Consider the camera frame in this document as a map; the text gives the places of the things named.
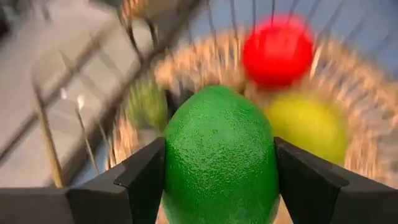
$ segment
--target tomato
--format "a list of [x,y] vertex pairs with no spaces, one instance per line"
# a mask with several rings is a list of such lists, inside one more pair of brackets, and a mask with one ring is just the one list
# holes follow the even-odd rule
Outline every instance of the tomato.
[[267,90],[280,90],[303,78],[312,59],[313,38],[295,16],[274,16],[259,24],[243,46],[246,75]]

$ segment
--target fruit peel texture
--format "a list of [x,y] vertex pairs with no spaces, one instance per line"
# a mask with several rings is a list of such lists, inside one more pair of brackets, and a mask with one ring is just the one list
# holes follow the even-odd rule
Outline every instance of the fruit peel texture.
[[272,223],[276,154],[262,111],[224,86],[193,95],[165,129],[163,203],[173,224]]

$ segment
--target metal rod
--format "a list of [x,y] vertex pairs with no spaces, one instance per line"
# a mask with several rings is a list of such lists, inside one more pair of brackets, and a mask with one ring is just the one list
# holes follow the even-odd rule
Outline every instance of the metal rod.
[[310,12],[308,13],[307,17],[305,18],[305,25],[307,26],[309,22],[311,21],[313,15],[317,11],[317,8],[319,4],[321,3],[322,0],[315,0],[315,2],[312,4]]
[[88,155],[89,155],[89,157],[90,157],[90,160],[91,160],[91,163],[92,163],[92,165],[93,165],[93,167],[94,167],[95,174],[98,175],[98,174],[100,174],[100,172],[98,171],[98,167],[97,167],[97,164],[96,164],[96,162],[95,162],[93,150],[91,149],[90,142],[88,141],[88,136],[87,136],[86,128],[85,128],[85,125],[83,124],[83,120],[81,119],[81,116],[80,116],[80,108],[79,108],[78,105],[76,105],[76,110],[75,110],[75,111],[76,111],[77,119],[79,120],[81,133],[83,134],[83,137],[84,137],[85,142],[86,142],[87,153],[88,153]]
[[388,43],[393,39],[395,34],[395,31],[392,30],[390,31],[380,42],[379,44],[377,44],[376,46],[374,46],[370,51],[369,51],[369,55],[372,55],[372,57],[374,55],[379,54],[385,47],[388,46]]
[[98,124],[99,130],[101,131],[102,138],[105,142],[105,147],[108,148],[109,159],[113,164],[116,164],[116,159],[113,154],[113,147],[112,147],[111,143],[109,142],[108,137],[106,136],[105,130],[102,127],[100,121],[96,120],[96,122]]
[[192,32],[191,32],[191,28],[190,28],[189,22],[186,24],[186,27],[187,27],[187,32],[188,32],[188,41],[192,45],[194,53],[197,54],[198,50],[197,50],[196,43],[195,43],[195,41],[194,41],[194,39],[192,37]]
[[362,17],[362,19],[354,26],[353,30],[347,34],[346,36],[346,41],[351,41],[353,40],[356,35],[361,32],[361,30],[363,29],[364,25],[365,25],[365,21],[366,19],[369,17],[369,13],[364,13],[364,16]]
[[333,25],[335,24],[335,22],[337,21],[338,16],[340,15],[340,12],[343,8],[343,3],[344,1],[340,1],[339,5],[337,6],[336,10],[333,12],[333,14],[331,15],[329,21],[326,23],[326,25],[323,27],[322,31],[320,32],[320,34],[328,31],[328,33],[331,31],[331,29],[333,28]]
[[138,60],[140,61],[140,63],[142,63],[142,61],[144,60],[144,56],[142,55],[141,51],[138,48],[138,45],[137,45],[137,42],[136,42],[136,38],[134,37],[134,32],[132,31],[131,22],[128,22],[127,27],[126,27],[126,32],[127,32],[127,35],[129,36],[131,46],[136,51],[136,54],[138,56]]
[[[115,25],[116,21],[111,22],[110,24],[106,24],[95,36],[95,41],[101,42],[105,38],[109,36],[112,30],[115,30],[117,26]],[[43,99],[44,108],[52,105],[55,100],[60,97],[60,89],[67,87],[72,78],[75,77],[76,73],[72,72],[72,70],[80,70],[82,66],[91,58],[91,56],[96,52],[97,45],[95,43],[90,43],[86,46],[86,48],[82,51],[82,53],[77,57],[77,63],[73,66],[73,68],[68,69],[68,71],[62,75],[61,79],[55,85],[53,91],[49,94],[48,97]],[[1,147],[0,150],[0,166],[2,162],[4,162],[4,158],[6,158],[19,144],[20,140],[34,127],[34,124],[37,122],[38,116],[37,113],[33,110],[29,116],[22,122],[22,124],[18,127],[18,129],[12,134],[11,138]]]
[[274,16],[275,16],[275,0],[272,0],[272,6],[271,6],[271,25],[274,24]]
[[49,119],[45,112],[45,105],[41,96],[41,90],[38,84],[35,83],[35,81],[33,81],[32,84],[37,116],[40,121],[40,128],[43,134],[46,154],[51,166],[53,181],[56,187],[61,188],[63,187],[61,165],[60,161],[58,160],[57,152],[55,150],[55,144],[50,130]]
[[230,6],[231,6],[232,27],[234,29],[235,41],[238,42],[238,26],[236,25],[235,0],[230,0],[230,3],[231,3]]
[[299,0],[293,0],[292,6],[289,9],[289,17],[293,16],[293,13],[296,10],[296,7],[298,4],[299,4]]
[[148,19],[146,17],[144,18],[144,21],[148,25],[150,36],[152,37],[152,43],[154,45],[157,44],[156,27],[155,27],[154,23],[150,19]]
[[256,30],[257,16],[256,16],[256,0],[252,0],[252,14],[253,14],[253,30]]
[[214,23],[213,23],[213,16],[211,15],[210,0],[205,0],[205,1],[206,1],[207,12],[208,12],[208,17],[209,17],[210,32],[211,32],[211,35],[213,36],[215,49],[217,49],[217,33],[216,33],[216,29],[215,29]]

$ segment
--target black plastic part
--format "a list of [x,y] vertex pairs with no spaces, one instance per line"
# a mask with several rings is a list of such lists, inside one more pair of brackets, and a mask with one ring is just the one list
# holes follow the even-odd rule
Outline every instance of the black plastic part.
[[275,138],[280,192],[295,224],[398,223],[398,190]]
[[193,94],[193,91],[186,89],[181,83],[178,84],[180,94],[174,94],[169,90],[165,90],[167,106],[169,107],[170,117],[183,105]]
[[152,224],[164,181],[158,138],[79,188],[0,189],[1,224]]
[[164,187],[165,139],[157,138],[122,162],[115,184],[127,188],[134,224],[155,223]]
[[85,185],[79,189],[1,189],[0,223],[132,224],[132,216],[127,190],[112,182],[98,182],[93,189]]
[[329,171],[331,164],[275,138],[279,188],[295,224],[329,223],[340,187],[348,181]]
[[331,223],[398,223],[398,190],[340,167],[334,171],[349,185],[340,188]]

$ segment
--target red ball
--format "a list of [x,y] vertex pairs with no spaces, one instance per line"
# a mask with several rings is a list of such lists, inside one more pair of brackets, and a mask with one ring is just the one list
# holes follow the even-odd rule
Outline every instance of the red ball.
[[310,68],[313,38],[294,16],[274,16],[245,41],[243,66],[249,78],[267,90],[280,90],[300,80]]

